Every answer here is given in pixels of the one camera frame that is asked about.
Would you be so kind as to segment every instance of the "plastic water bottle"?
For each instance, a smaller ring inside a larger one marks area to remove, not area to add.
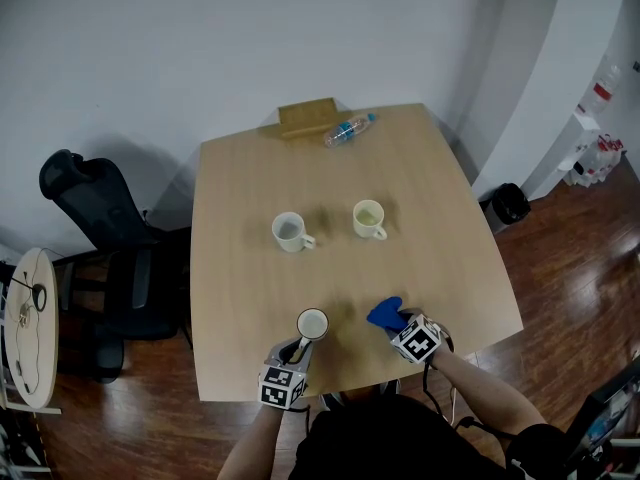
[[[578,110],[591,115],[602,112],[617,89],[621,76],[620,68],[609,64],[591,90],[584,95],[578,104]]]
[[[375,120],[375,114],[362,114],[352,117],[348,121],[340,123],[333,130],[328,131],[324,136],[324,144],[328,148],[335,148],[365,131]]]

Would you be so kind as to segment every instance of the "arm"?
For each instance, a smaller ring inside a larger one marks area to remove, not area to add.
[[[284,411],[263,405],[247,433],[227,457],[218,480],[268,480],[271,478],[276,440]]]
[[[436,350],[432,364],[449,379],[482,423],[513,435],[531,425],[546,423],[519,391],[458,357],[446,346]],[[506,451],[509,441],[499,441]]]

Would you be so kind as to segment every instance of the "red label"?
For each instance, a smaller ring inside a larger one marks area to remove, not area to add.
[[[609,91],[607,91],[604,87],[602,87],[600,84],[596,84],[593,88],[593,90],[596,92],[596,94],[598,96],[600,96],[603,100],[605,101],[609,101],[611,99],[611,93]]]

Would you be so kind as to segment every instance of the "black shirt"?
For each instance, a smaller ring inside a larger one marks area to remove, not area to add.
[[[538,463],[540,449],[564,434],[550,425],[525,430],[510,445],[518,464]],[[300,443],[290,479],[525,478],[481,455],[439,415],[417,400],[382,396],[318,415]],[[545,474],[541,478],[552,478]]]

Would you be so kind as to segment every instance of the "white mug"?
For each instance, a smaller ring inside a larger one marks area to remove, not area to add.
[[[380,203],[366,199],[353,207],[353,229],[362,238],[386,240],[387,232],[382,227],[384,210]]]
[[[329,318],[316,308],[305,309],[298,315],[298,332],[302,336],[299,348],[306,347],[311,341],[318,341],[325,337],[329,330]]]
[[[297,213],[284,212],[278,215],[271,225],[271,231],[276,241],[287,252],[298,252],[304,249],[314,249],[316,239],[306,234],[304,220]]]

